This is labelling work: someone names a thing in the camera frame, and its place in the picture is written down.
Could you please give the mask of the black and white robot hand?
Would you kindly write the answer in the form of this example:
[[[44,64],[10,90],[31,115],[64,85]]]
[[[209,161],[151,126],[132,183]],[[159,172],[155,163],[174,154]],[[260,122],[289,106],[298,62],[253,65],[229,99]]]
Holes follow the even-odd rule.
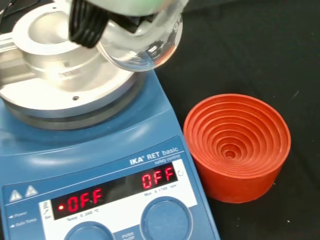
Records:
[[[186,0],[71,0],[68,39],[88,49],[107,41],[151,43],[171,30]]]

